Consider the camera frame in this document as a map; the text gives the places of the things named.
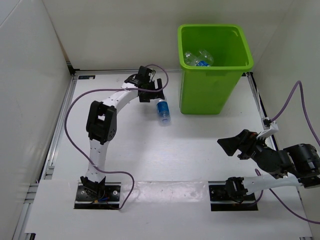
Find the blue label water bottle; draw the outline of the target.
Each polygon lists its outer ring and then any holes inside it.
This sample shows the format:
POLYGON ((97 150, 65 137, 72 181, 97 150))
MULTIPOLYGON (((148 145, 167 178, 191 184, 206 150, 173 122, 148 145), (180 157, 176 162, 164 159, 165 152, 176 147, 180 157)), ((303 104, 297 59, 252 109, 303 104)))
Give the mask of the blue label water bottle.
POLYGON ((162 126, 169 126, 171 124, 170 109, 166 99, 159 99, 157 101, 156 112, 159 123, 162 126))

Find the dark blue label bottle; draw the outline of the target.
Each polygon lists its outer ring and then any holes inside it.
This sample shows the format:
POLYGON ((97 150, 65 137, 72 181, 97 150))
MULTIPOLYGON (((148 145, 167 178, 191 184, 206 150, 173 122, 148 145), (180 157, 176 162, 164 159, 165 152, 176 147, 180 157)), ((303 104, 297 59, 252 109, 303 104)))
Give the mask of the dark blue label bottle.
POLYGON ((198 55, 194 55, 193 53, 187 51, 184 53, 184 63, 188 66, 193 67, 211 67, 212 65, 209 65, 205 61, 201 60, 198 55))

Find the clear crinkled plastic bottle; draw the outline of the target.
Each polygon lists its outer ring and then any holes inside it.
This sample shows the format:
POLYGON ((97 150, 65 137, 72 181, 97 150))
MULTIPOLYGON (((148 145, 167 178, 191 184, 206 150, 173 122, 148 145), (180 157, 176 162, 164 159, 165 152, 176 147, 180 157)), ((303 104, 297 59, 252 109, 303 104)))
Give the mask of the clear crinkled plastic bottle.
POLYGON ((205 49, 199 49, 199 58, 205 61, 207 64, 212 65, 214 63, 213 56, 205 49))

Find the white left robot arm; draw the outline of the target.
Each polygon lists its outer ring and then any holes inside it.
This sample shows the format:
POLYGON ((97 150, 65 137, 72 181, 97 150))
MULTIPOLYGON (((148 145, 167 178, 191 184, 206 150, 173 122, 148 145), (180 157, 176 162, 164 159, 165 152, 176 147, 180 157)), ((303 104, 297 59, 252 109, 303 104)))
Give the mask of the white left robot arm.
POLYGON ((156 111, 162 125, 170 123, 170 112, 163 93, 162 80, 153 81, 156 71, 141 66, 136 74, 129 76, 116 91, 103 101, 90 105, 86 131, 89 137, 89 165, 85 176, 80 178, 86 193, 95 203, 106 201, 105 161, 109 143, 117 132, 117 114, 131 100, 139 98, 141 103, 156 100, 156 111))

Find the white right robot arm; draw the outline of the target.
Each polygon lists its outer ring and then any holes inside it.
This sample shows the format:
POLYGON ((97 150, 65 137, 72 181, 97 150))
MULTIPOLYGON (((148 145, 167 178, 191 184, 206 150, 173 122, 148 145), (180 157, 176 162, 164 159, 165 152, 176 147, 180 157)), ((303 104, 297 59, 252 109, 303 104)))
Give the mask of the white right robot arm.
POLYGON ((315 188, 320 185, 320 156, 311 144, 300 143, 282 150, 267 146, 265 138, 257 132, 244 129, 238 135, 218 139, 228 156, 240 160, 253 160, 266 175, 256 177, 230 177, 224 193, 230 200, 240 200, 266 189, 294 186, 315 188))

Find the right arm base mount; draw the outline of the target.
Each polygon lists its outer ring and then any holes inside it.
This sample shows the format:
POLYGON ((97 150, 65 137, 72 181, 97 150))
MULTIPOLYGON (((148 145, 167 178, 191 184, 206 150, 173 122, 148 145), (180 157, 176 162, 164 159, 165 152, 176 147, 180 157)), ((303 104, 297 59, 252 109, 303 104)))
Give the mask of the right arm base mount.
POLYGON ((209 181, 209 201, 212 212, 258 211, 254 193, 245 196, 230 197, 222 181, 209 181))

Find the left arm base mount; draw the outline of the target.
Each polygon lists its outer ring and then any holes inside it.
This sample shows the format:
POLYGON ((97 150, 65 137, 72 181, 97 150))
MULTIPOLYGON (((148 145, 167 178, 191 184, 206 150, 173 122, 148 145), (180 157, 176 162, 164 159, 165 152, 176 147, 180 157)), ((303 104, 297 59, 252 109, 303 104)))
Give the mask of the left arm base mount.
POLYGON ((82 183, 77 186, 74 201, 76 210, 116 210, 120 207, 120 182, 105 183, 104 190, 98 196, 86 192, 82 183))

